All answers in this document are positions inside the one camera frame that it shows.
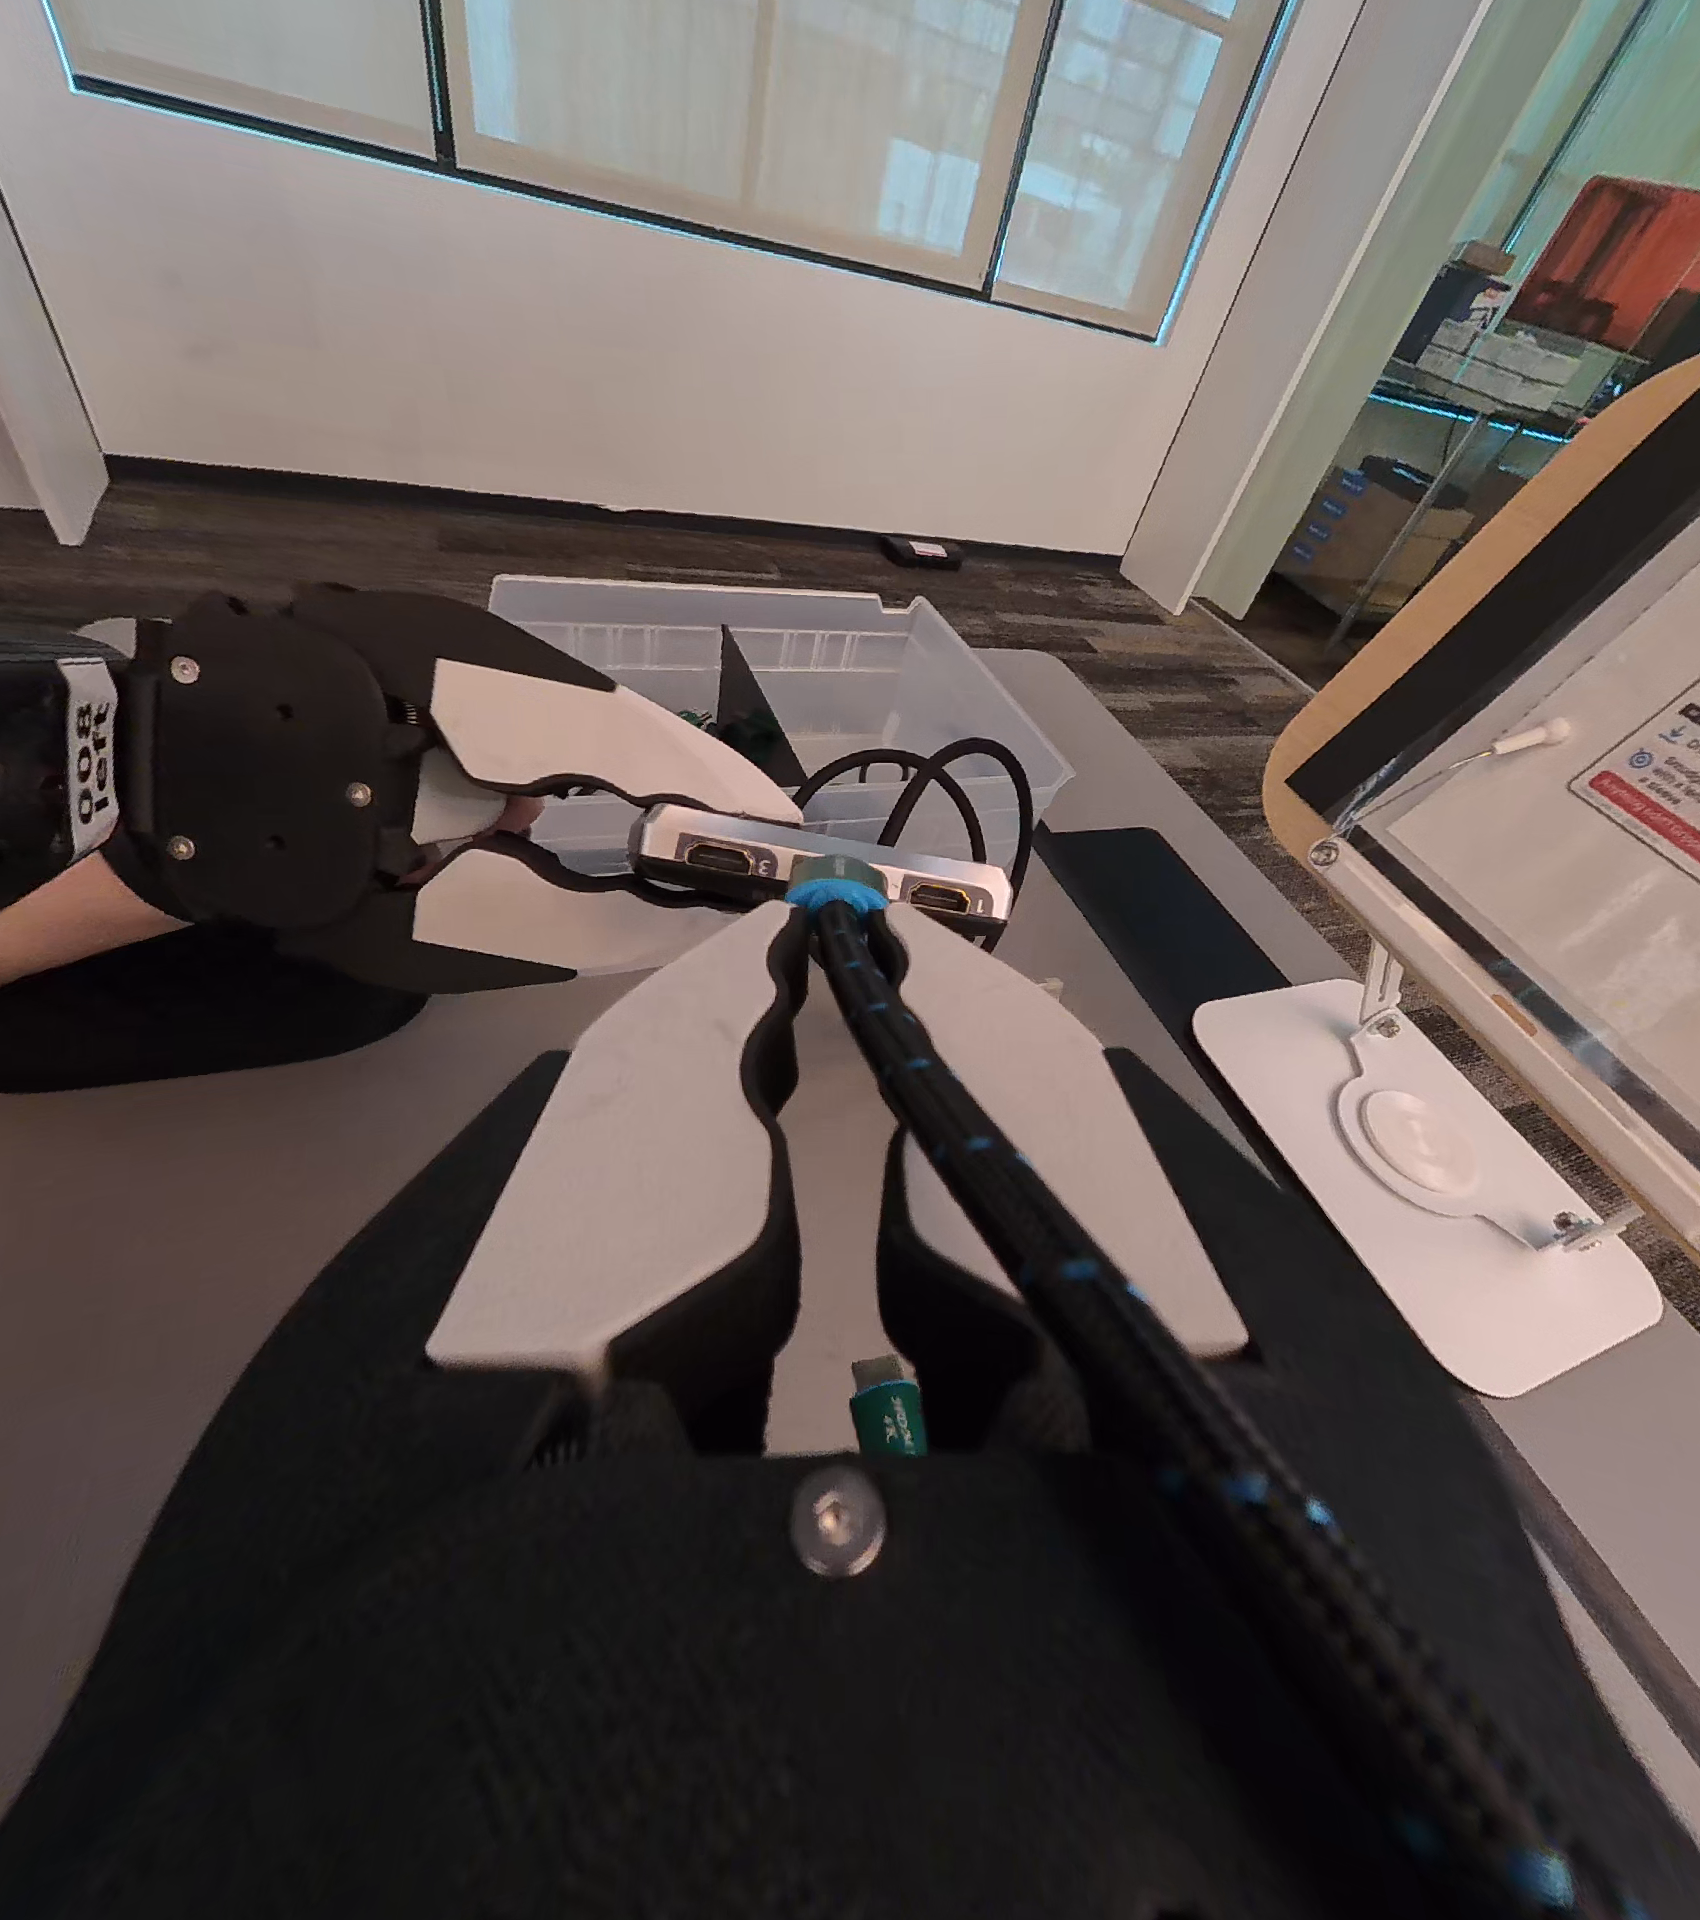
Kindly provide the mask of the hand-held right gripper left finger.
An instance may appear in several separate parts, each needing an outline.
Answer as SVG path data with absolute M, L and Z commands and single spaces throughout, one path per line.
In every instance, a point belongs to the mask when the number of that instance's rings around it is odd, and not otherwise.
M 801 912 L 766 904 L 574 1044 L 429 1337 L 442 1371 L 608 1374 L 618 1338 L 773 1228 Z

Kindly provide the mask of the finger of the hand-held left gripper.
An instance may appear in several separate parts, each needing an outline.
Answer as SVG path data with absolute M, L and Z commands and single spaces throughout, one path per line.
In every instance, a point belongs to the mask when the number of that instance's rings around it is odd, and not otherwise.
M 591 676 L 551 681 L 439 661 L 423 761 L 425 827 L 495 827 L 513 797 L 607 790 L 637 807 L 692 809 L 798 825 L 763 768 L 642 694 Z
M 412 992 L 655 972 L 712 934 L 712 911 L 632 876 L 587 876 L 527 839 L 473 839 L 411 884 Z

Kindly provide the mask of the clear plastic bin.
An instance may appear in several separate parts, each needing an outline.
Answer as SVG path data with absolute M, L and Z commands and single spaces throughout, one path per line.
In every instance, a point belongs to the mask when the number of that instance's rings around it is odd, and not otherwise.
M 841 757 L 905 751 L 930 757 L 966 739 L 995 743 L 1023 768 L 1033 825 L 1075 768 L 922 597 L 887 608 L 874 593 L 743 588 L 691 583 L 574 581 L 499 575 L 488 611 L 679 716 L 715 712 L 721 627 L 733 631 L 806 775 Z M 1023 809 L 990 757 L 950 767 L 987 859 L 1011 870 Z M 849 771 L 806 803 L 820 832 L 872 844 L 915 779 L 913 767 Z M 628 870 L 637 813 L 608 794 L 553 800 L 532 831 L 577 872 Z M 962 813 L 933 784 L 900 832 L 911 854 L 973 859 Z

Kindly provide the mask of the red storage crate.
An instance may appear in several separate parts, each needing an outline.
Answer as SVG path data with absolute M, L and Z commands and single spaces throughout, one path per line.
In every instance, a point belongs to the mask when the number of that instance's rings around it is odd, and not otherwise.
M 1681 293 L 1700 293 L 1700 189 L 1599 174 L 1583 184 L 1506 318 L 1633 352 Z

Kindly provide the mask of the silver hdmi switch box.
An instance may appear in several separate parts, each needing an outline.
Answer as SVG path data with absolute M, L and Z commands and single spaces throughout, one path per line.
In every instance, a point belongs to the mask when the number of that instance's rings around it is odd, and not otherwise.
M 975 940 L 1002 932 L 1016 902 L 1011 875 L 987 863 L 913 854 L 680 803 L 642 813 L 627 852 L 635 876 L 701 901 L 759 907 L 809 882 L 846 882 Z

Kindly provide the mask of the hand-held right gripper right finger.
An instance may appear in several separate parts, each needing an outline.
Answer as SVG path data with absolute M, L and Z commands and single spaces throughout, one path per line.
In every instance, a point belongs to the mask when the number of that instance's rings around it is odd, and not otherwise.
M 913 1365 L 1023 1365 L 1038 1337 L 1019 1286 L 949 1176 L 995 1150 L 1030 1169 L 1123 1285 L 1202 1361 L 1249 1350 L 1231 1300 L 1102 1042 L 1053 997 L 924 914 L 852 920 L 852 1008 L 896 1117 L 882 1176 L 876 1290 Z

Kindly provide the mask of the person's left forearm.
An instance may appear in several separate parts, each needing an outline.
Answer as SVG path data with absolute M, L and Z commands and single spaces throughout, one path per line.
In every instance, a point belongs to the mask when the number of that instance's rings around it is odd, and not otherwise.
M 0 988 L 182 929 L 93 852 L 0 911 Z

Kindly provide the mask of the instruction sign on wooden board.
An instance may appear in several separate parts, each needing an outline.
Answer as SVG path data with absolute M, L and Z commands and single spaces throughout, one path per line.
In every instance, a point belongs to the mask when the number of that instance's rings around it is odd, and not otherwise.
M 1700 1272 L 1700 358 L 1614 403 L 1291 722 L 1274 841 L 1599 1216 Z

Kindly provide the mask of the large paned window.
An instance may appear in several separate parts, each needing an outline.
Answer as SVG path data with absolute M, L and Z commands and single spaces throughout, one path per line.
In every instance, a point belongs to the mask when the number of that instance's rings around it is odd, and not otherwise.
M 1162 340 L 1299 4 L 52 2 L 70 85 Z

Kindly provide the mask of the black mesh pad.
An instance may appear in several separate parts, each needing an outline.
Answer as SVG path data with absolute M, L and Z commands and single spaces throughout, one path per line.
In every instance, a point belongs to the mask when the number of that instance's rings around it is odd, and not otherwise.
M 0 987 L 0 1095 L 88 1093 L 317 1062 L 431 998 L 196 924 Z

